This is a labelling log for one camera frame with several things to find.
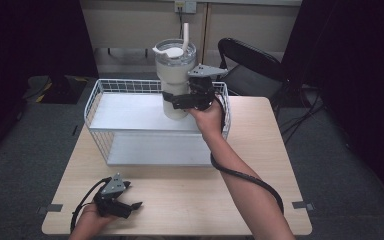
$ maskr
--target table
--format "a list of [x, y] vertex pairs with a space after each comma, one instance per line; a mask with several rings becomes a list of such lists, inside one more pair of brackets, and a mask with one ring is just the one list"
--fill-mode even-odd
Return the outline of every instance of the table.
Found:
[[[230, 102], [232, 125], [228, 142], [282, 196], [292, 232], [310, 234], [312, 227], [306, 209], [292, 206], [292, 202], [302, 201], [302, 196], [269, 101], [261, 97], [230, 97]], [[100, 179], [117, 172], [132, 183], [119, 201], [127, 204], [143, 201], [143, 205], [128, 219], [110, 224], [103, 235], [251, 235], [214, 168], [109, 167], [86, 127], [52, 201], [63, 207], [60, 212], [47, 213], [42, 231], [68, 235], [71, 213], [83, 196]]]

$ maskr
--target person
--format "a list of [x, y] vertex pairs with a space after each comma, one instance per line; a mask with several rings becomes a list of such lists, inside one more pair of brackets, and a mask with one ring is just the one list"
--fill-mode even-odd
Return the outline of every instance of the person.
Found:
[[[196, 109], [187, 109], [186, 111], [195, 118], [202, 137], [218, 164], [261, 179], [223, 138], [220, 131], [222, 111], [217, 101], [214, 101], [205, 111]], [[220, 173], [235, 206], [251, 230], [254, 239], [295, 239], [271, 193], [254, 183], [224, 172]], [[98, 234], [106, 224], [114, 220], [112, 217], [100, 218], [96, 212], [96, 206], [95, 214], [91, 214], [90, 209], [94, 208], [93, 205], [86, 206], [71, 235], [71, 240], [87, 239], [77, 238], [77, 236], [91, 237], [93, 234]]]

